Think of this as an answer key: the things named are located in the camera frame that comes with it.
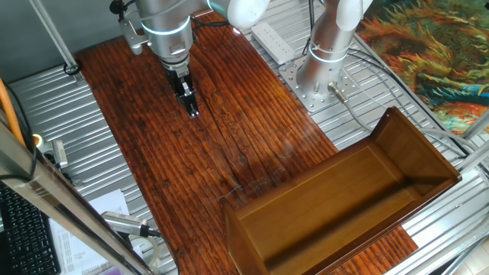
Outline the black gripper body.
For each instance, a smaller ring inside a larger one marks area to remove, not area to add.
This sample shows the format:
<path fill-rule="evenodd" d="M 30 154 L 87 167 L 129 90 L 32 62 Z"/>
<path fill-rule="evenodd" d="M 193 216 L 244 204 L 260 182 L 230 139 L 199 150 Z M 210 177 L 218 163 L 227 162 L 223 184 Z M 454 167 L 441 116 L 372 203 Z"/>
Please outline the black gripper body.
<path fill-rule="evenodd" d="M 176 95 L 190 95 L 190 77 L 187 65 L 168 70 L 170 84 Z"/>

